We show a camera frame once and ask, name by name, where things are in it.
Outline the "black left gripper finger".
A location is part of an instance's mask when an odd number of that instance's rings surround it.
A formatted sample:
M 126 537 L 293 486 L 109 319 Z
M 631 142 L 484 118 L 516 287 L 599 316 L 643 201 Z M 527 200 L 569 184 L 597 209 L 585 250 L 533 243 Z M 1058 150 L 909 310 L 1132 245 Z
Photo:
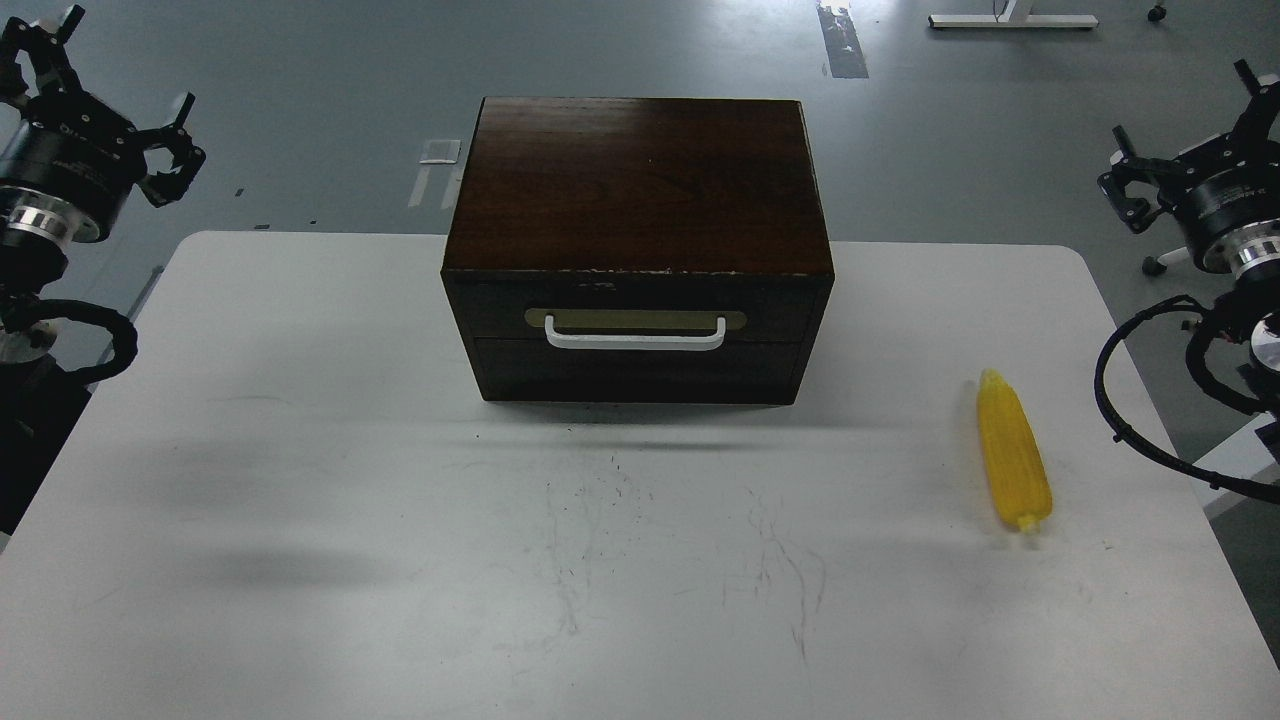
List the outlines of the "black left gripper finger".
M 84 17 L 86 9 L 70 5 L 52 26 L 29 23 L 12 17 L 1 35 L 1 100 L 29 101 L 29 85 L 19 55 L 26 55 L 35 73 L 38 96 L 81 94 L 83 87 L 72 68 L 65 46 Z
M 195 102 L 193 94 L 183 94 L 166 124 L 132 132 L 132 147 L 142 156 L 148 151 L 165 150 L 172 158 L 168 170 L 148 170 L 134 183 L 154 208 L 180 201 L 205 164 L 205 151 L 195 143 L 186 127 Z

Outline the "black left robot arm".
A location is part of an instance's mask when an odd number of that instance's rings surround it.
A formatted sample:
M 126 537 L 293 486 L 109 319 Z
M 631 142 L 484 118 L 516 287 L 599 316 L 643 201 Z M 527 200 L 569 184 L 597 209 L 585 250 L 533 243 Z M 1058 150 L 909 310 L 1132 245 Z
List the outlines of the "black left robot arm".
M 143 129 L 83 87 L 67 45 L 84 9 L 47 26 L 13 17 L 3 28 L 3 102 L 20 120 L 3 150 L 3 363 L 28 364 L 56 338 L 54 322 L 105 331 L 110 354 L 72 373 L 88 384 L 123 373 L 138 352 L 128 316 L 77 300 L 44 299 L 63 278 L 73 243 L 105 241 L 133 190 L 155 208 L 186 196 L 206 161 L 186 122 Z

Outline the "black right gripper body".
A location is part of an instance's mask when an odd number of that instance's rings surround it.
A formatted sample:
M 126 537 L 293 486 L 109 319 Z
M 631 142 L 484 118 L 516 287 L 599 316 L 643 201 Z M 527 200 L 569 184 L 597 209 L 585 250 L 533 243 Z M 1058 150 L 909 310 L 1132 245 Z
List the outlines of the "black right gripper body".
M 1225 135 L 1175 156 L 1171 214 L 1192 263 L 1212 274 L 1260 274 L 1277 265 L 1277 142 L 1238 146 Z

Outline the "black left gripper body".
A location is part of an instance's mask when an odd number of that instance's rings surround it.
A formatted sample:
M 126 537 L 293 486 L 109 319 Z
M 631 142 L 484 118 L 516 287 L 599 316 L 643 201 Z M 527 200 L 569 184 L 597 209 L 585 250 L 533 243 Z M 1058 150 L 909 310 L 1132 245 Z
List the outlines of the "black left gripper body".
M 143 154 L 131 145 L 133 126 L 87 92 L 32 97 L 3 150 L 3 196 L 37 193 L 82 217 L 74 241 L 104 241 L 134 184 Z

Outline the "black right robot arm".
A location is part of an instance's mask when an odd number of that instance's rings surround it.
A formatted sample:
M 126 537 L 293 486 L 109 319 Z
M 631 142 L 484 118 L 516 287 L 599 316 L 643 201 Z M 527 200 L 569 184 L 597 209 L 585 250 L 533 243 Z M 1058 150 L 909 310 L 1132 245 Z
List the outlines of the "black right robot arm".
M 1247 60 L 1234 69 L 1249 95 L 1234 127 L 1172 159 L 1137 154 L 1126 131 L 1114 127 L 1117 151 L 1097 179 L 1120 222 L 1139 234 L 1162 214 L 1181 229 L 1197 269 L 1229 274 L 1234 286 L 1212 307 L 1193 299 L 1169 299 L 1134 315 L 1107 342 L 1112 348 L 1147 319 L 1174 311 L 1202 320 L 1185 348 L 1185 365 L 1201 391 L 1235 411 L 1277 413 L 1277 352 L 1262 347 L 1277 333 L 1277 142 L 1268 133 L 1277 119 L 1277 77 L 1258 77 Z M 1247 345 L 1256 388 L 1243 395 L 1207 368 L 1210 345 Z

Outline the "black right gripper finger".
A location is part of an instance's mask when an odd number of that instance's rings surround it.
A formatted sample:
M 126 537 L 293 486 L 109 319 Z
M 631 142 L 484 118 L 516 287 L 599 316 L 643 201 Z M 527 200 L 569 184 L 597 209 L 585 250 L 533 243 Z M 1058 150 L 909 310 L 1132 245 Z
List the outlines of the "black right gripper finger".
M 1276 73 L 1257 76 L 1245 59 L 1233 64 L 1249 95 L 1245 110 L 1238 117 L 1230 136 L 1240 149 L 1254 149 L 1268 142 L 1268 133 L 1279 114 L 1279 77 Z
M 1097 186 L 1117 219 L 1133 233 L 1140 234 L 1187 193 L 1190 164 L 1181 159 L 1142 156 L 1123 126 L 1112 128 L 1117 145 L 1110 169 L 1097 179 Z

